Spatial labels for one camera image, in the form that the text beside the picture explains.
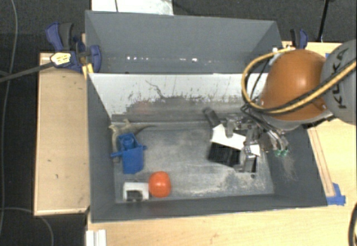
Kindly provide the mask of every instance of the bin floor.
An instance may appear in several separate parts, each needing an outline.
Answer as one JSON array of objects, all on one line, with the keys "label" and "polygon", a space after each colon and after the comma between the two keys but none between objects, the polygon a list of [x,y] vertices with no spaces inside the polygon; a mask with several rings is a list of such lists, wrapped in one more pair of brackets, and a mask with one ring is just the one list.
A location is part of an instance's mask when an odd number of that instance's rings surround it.
[{"label": "bin floor", "polygon": [[156,171],[165,171],[170,176],[172,190],[165,200],[274,192],[265,153],[258,158],[255,173],[237,172],[231,167],[208,161],[209,128],[147,128],[136,137],[140,144],[147,146],[144,169],[134,175],[124,175],[122,163],[114,163],[117,203],[123,203],[122,186],[125,181],[147,182]]}]

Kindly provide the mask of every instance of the black floor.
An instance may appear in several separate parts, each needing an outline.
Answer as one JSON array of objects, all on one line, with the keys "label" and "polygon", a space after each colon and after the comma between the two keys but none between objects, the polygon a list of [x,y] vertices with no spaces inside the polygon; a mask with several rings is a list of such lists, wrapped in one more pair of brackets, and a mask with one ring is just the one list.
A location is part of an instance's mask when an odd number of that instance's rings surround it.
[{"label": "black floor", "polygon": [[[84,31],[84,11],[90,0],[14,0],[19,35],[14,72],[36,66],[41,50],[48,50],[44,28],[54,22],[73,22]],[[303,28],[310,40],[317,37],[324,0],[174,0],[177,15],[202,15],[275,20],[283,40],[291,28]],[[9,68],[14,37],[9,0],[0,0],[0,71]],[[356,0],[332,0],[324,41],[356,38]],[[4,140],[6,207],[32,208],[36,138],[36,75],[11,82]],[[0,84],[2,110],[5,84]],[[49,218],[55,245],[83,245],[83,215]],[[46,225],[19,211],[6,211],[0,245],[50,245]]]}]

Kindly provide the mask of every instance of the yellow cable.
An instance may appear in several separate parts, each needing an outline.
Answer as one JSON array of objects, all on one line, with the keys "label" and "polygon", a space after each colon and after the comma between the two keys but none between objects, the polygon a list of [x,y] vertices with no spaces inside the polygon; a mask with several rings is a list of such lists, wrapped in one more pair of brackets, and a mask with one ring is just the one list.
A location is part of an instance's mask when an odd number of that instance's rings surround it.
[{"label": "yellow cable", "polygon": [[251,104],[252,106],[256,107],[256,108],[259,108],[259,109],[265,109],[257,104],[254,104],[252,102],[252,100],[249,98],[249,95],[247,93],[247,87],[245,86],[245,78],[247,77],[247,73],[249,72],[249,70],[258,62],[260,61],[263,61],[265,59],[268,59],[270,57],[273,57],[274,55],[276,54],[280,54],[280,53],[283,53],[283,52],[287,52],[287,51],[293,51],[295,50],[295,48],[291,48],[291,47],[288,47],[288,48],[285,48],[285,49],[281,49],[281,50],[278,50],[276,52],[270,52],[268,54],[265,54],[265,55],[262,55],[256,59],[254,59],[253,61],[251,61],[247,67],[244,69],[243,73],[242,73],[242,80],[241,80],[241,84],[242,84],[242,94],[243,94],[243,97],[246,99],[246,101],[248,101],[249,104]]},{"label": "yellow cable", "polygon": [[[255,104],[251,101],[251,99],[248,96],[247,90],[246,90],[246,86],[245,86],[245,77],[246,74],[248,73],[249,69],[255,65],[257,62],[262,61],[264,59],[267,59],[269,57],[272,57],[274,54],[276,53],[270,53],[270,54],[266,54],[263,55],[261,57],[256,58],[255,60],[253,60],[243,71],[242,74],[242,93],[243,93],[243,97],[246,99],[246,101],[248,101],[248,103],[252,106],[255,107],[257,109],[260,109],[262,111],[267,110],[267,108],[261,107],[258,104]],[[345,76],[347,76],[348,73],[350,73],[351,71],[353,71],[356,68],[356,60],[354,62],[352,62],[348,67],[346,67],[342,72],[340,72],[338,75],[336,75],[332,80],[328,81],[326,84],[324,84],[322,87],[320,87],[317,91],[315,91],[314,93],[310,94],[307,98],[304,98],[302,100],[300,100],[297,103],[294,103],[290,106],[287,106],[285,108],[281,108],[281,109],[277,109],[277,110],[273,110],[273,111],[269,111],[269,113],[271,114],[280,114],[280,113],[284,113],[284,112],[289,112],[292,111],[302,105],[304,105],[306,102],[313,100],[317,97],[319,97],[320,95],[322,95],[325,91],[329,90],[332,86],[334,86],[336,83],[338,83],[342,78],[344,78]]]}]

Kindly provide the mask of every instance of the gray bin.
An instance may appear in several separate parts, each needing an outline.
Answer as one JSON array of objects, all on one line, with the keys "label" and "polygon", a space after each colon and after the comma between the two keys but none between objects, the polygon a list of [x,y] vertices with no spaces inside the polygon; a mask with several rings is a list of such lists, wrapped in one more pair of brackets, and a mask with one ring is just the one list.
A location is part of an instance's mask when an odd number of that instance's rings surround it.
[{"label": "gray bin", "polygon": [[[87,11],[86,40],[103,55],[100,73],[88,80],[92,222],[327,205],[303,129],[288,134],[288,157],[264,153],[254,174],[206,159],[210,127],[202,110],[222,118],[239,111],[239,73],[280,46],[275,22]],[[137,135],[148,148],[135,175],[123,175],[109,157],[108,126],[124,118],[153,125]],[[169,173],[170,196],[122,201],[124,181],[147,181],[153,171]]]}]

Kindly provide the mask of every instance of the orange object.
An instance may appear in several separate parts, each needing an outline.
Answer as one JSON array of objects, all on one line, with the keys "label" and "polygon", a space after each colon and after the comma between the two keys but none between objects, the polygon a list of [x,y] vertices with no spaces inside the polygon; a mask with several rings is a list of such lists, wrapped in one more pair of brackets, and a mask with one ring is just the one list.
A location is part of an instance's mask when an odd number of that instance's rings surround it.
[{"label": "orange object", "polygon": [[[294,50],[281,55],[272,65],[260,98],[264,108],[281,106],[317,87],[325,58],[308,50]],[[322,98],[276,119],[297,121],[311,119],[326,110]]]},{"label": "orange object", "polygon": [[149,192],[155,197],[166,197],[171,192],[171,181],[167,172],[154,172],[149,178]]}]

